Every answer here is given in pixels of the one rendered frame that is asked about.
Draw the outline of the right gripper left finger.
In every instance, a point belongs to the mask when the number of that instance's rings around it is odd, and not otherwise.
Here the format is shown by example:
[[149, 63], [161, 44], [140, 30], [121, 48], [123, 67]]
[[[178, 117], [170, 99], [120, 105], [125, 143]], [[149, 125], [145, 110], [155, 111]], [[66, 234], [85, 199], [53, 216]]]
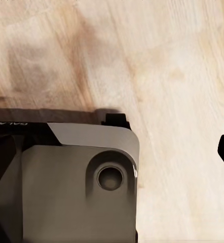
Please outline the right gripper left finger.
[[0, 180], [17, 154], [16, 143], [12, 135], [0, 137]]

